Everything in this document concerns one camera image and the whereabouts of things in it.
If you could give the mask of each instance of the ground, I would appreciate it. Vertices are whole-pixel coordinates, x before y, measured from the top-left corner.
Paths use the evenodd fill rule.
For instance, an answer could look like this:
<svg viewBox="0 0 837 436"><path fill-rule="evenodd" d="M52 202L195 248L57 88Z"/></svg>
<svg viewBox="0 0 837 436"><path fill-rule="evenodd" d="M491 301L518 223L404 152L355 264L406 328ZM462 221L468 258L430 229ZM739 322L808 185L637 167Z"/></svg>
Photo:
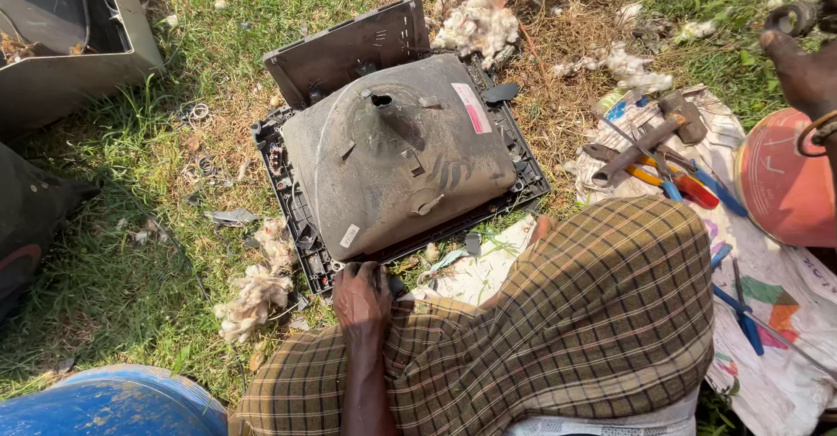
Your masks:
<svg viewBox="0 0 837 436"><path fill-rule="evenodd" d="M244 344L227 345L218 337L218 321L197 281L212 301L230 300L235 292L228 277L242 273L259 254L242 245L241 230L214 231L203 212L245 206L259 216L279 215L248 132L248 124L264 117L270 99L279 96L261 55L391 0L224 0L225 9L216 9L216 0L141 1L167 72L12 145L42 168L99 184L102 193L57 235L37 284L4 324L0 399L54 383L60 378L57 364L72 357L74 371L115 362L167 367L235 404L242 392L239 363L245 379L251 378L254 345L266 341L269 354L293 333L271 321ZM495 78L521 85L512 108L553 185L541 205L548 215L566 218L582 206L562 166L576 157L585 130L593 127L591 102L615 84L604 71L559 79L551 68L611 41L627 40L633 53L647 52L629 29L613 24L627 3L643 3L643 16L663 13L675 29L692 20L720 23L715 35L656 56L651 67L673 74L675 87L705 83L746 127L786 104L758 44L769 0L541 1L542 11L533 10L530 0L510 2L534 48L521 39L521 53ZM433 2L425 0L425 9ZM562 14L551 13L555 5ZM172 14L174 28L166 23ZM819 45L818 39L805 45ZM206 103L211 115L183 127L177 115L194 102ZM204 183L203 206L190 206L185 198L199 184L183 170L194 165L196 150L233 178L240 166L253 163L231 187ZM147 230L150 217L183 246L193 269L172 242L135 241L131 233ZM492 226L510 220L495 219ZM407 271L407 280L414 281L421 268ZM307 293L302 284L300 291ZM312 299L301 313L309 325L335 323L330 307ZM701 432L732 430L712 406L724 408L718 402L707 394Z"/></svg>

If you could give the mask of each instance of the orange container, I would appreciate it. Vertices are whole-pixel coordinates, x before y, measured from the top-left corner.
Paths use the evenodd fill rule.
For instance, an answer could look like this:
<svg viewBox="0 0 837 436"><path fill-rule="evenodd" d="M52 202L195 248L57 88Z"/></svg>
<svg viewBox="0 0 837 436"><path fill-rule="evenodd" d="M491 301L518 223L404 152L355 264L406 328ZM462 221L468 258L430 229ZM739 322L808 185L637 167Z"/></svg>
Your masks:
<svg viewBox="0 0 837 436"><path fill-rule="evenodd" d="M782 109L752 128L736 156L738 196L750 218L780 242L837 248L834 186L826 157L807 158L796 139L811 123L796 109ZM821 147L806 141L808 151Z"/></svg>

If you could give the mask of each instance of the barcode sticker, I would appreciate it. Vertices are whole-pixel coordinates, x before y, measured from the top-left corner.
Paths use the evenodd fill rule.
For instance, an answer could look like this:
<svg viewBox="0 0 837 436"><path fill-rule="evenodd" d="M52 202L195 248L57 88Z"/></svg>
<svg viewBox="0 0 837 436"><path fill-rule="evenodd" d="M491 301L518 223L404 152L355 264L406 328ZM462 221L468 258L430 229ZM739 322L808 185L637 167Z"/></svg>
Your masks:
<svg viewBox="0 0 837 436"><path fill-rule="evenodd" d="M482 104L477 99L470 85L465 83L451 83L450 86L454 87L456 94L459 95L459 99L466 105L466 111L468 111L468 117L471 119L474 131L476 133L490 133L491 124L486 117L486 111L482 110Z"/></svg>
<svg viewBox="0 0 837 436"><path fill-rule="evenodd" d="M349 225L346 229L346 235L343 235L343 239L340 240L340 246L344 249L347 249L351 246L351 242L355 239L355 235L361 231L361 227L358 227L355 224Z"/></svg>

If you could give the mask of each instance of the checkered cloth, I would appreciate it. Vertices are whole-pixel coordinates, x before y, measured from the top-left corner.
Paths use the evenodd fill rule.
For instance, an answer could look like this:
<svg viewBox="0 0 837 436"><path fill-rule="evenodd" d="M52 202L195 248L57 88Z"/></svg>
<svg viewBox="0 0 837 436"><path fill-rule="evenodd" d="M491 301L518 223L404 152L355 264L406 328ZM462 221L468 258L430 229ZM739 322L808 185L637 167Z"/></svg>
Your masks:
<svg viewBox="0 0 837 436"><path fill-rule="evenodd" d="M697 387L712 357L709 238L682 203L612 199L512 265L492 310L397 302L384 354L407 435L502 434L515 419L609 419ZM294 334L238 407L257 434L338 434L346 348L336 326Z"/></svg>

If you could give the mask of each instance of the hammer head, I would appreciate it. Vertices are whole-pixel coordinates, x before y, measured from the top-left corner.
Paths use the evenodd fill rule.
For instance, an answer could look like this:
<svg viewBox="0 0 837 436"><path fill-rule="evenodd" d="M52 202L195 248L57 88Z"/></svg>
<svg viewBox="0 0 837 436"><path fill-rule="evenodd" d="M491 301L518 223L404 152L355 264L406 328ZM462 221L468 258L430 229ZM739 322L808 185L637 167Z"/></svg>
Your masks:
<svg viewBox="0 0 837 436"><path fill-rule="evenodd" d="M657 101L666 119L669 117L683 118L682 127L675 130L675 134L686 145L700 143L706 138L706 124L701 117L701 111L695 104L687 102L680 91L670 91Z"/></svg>

